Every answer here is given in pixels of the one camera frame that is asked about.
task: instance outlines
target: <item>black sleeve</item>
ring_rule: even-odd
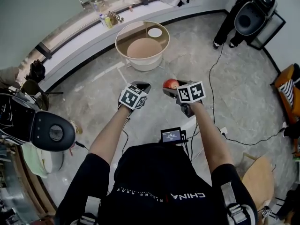
[[[231,182],[232,190],[234,192],[235,200],[237,204],[248,205],[252,208],[255,215],[256,223],[258,222],[258,215],[255,203],[242,183],[234,165],[223,164],[217,167],[211,174],[211,182],[215,195],[218,199],[222,199],[224,202],[224,196],[222,193],[221,186]]]
[[[95,154],[88,154],[73,178],[55,214],[55,224],[68,225],[84,214],[88,196],[106,197],[109,164]]]

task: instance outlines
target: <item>bottle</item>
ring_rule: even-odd
[[[98,12],[97,0],[93,2],[93,7],[96,12]]]
[[[103,14],[101,13],[101,14],[99,15],[99,17],[100,17],[100,22],[101,22],[102,25],[104,26],[104,24],[103,24],[103,20],[104,20],[104,19],[102,18],[102,17],[103,17]]]
[[[105,16],[104,15],[101,15],[101,22],[104,22],[105,23]]]
[[[107,15],[105,15],[105,23],[106,23],[106,25],[107,25],[108,28],[112,28],[113,27],[111,19]]]

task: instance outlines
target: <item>marble floor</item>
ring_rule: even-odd
[[[152,85],[145,106],[135,111],[125,126],[129,135],[127,147],[157,142],[160,130],[182,126],[190,136],[195,119],[188,119],[175,101],[162,93],[162,84],[168,78],[203,81],[206,98],[204,106],[212,117],[213,98],[209,85],[209,70],[217,61],[221,49],[214,50],[212,40],[225,14],[202,15],[174,22],[166,26],[170,32],[170,45],[164,54],[162,66],[149,72],[140,72],[125,66],[112,49],[76,71],[54,91],[63,95],[50,97],[50,111],[66,119],[74,120],[83,128],[77,140],[88,148],[117,111],[117,101],[126,83],[144,81]],[[276,134],[285,120],[280,103],[269,84],[276,78],[270,60],[263,51],[257,51],[246,43],[235,49],[224,45],[223,54],[211,72],[215,96],[216,125],[226,127],[227,137],[243,143],[255,143]],[[113,173],[121,156],[126,136],[121,134],[110,173],[109,190],[113,187]],[[278,135],[255,146],[227,141],[235,165],[241,175],[250,166],[253,156],[266,155],[274,169],[275,193],[284,197],[296,179],[296,165],[292,161],[292,144]],[[200,135],[193,141],[193,166],[199,176],[211,183],[208,165],[202,150]],[[60,171],[44,179],[56,205],[59,205],[87,150],[74,147],[72,154],[65,152]]]

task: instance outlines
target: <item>white wall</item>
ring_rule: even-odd
[[[278,14],[286,24],[266,49],[282,71],[293,63],[300,64],[300,0],[277,1]]]

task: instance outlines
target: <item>black t-shirt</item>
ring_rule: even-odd
[[[113,190],[107,195],[109,171],[102,158],[88,154],[58,208],[56,221],[70,224],[79,219],[91,196],[101,199],[99,224],[127,220],[227,224],[220,186],[230,181],[237,202],[255,210],[233,165],[216,168],[211,187],[197,176],[180,146],[155,143],[129,148],[118,163]]]

